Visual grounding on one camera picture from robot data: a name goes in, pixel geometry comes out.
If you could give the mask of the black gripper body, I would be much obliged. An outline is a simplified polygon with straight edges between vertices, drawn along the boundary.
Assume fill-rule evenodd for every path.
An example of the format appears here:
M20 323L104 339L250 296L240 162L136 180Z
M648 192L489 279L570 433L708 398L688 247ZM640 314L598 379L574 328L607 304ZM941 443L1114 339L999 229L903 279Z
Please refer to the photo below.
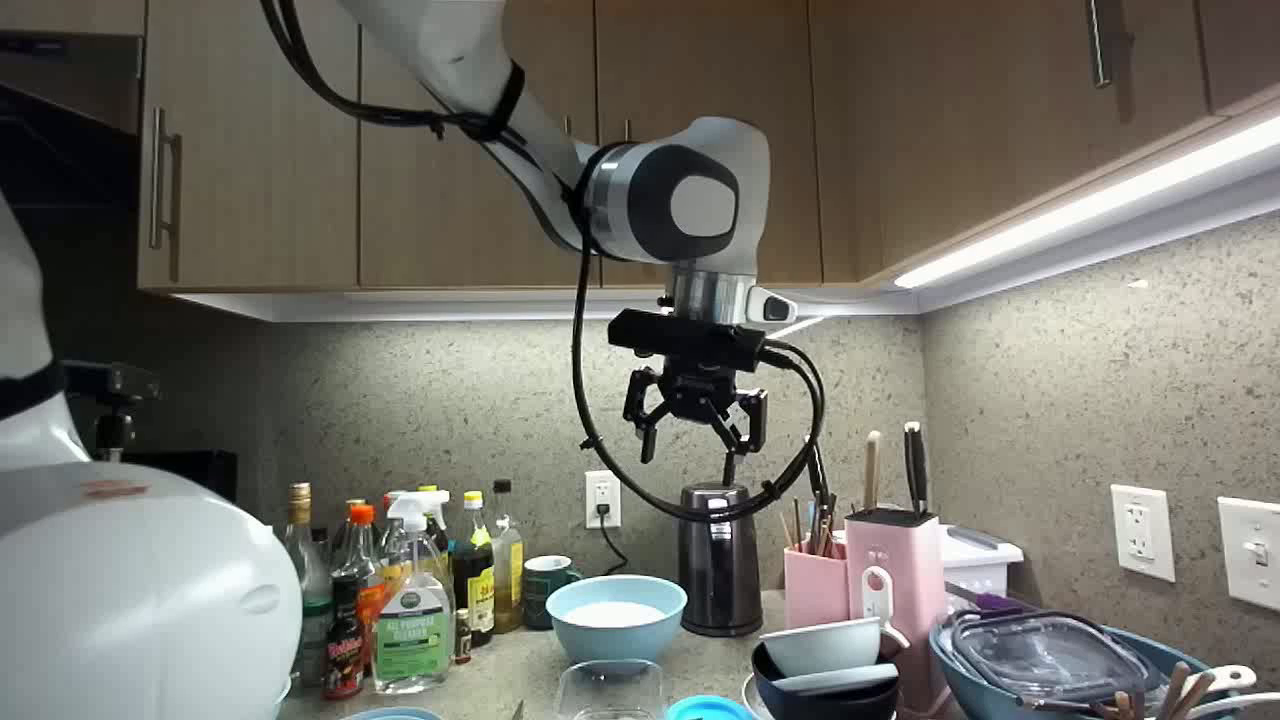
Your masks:
M708 364L697 356L670 356L660 367L660 407L675 418L716 423L732 411L754 411L757 392L737 384L732 364Z

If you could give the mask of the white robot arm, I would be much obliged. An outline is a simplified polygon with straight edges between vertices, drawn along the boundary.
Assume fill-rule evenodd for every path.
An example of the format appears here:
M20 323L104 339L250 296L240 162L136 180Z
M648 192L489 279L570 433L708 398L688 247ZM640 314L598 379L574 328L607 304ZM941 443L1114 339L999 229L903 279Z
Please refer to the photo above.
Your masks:
M762 126L700 116L665 141L585 142L523 92L508 0L344 0L577 257L660 263L665 313L620 313L645 356L630 418L766 443L737 379L792 304L757 285L774 159ZM254 510L166 469L93 459L43 320L43 271L0 209L0 720L278 720L303 628L302 572Z

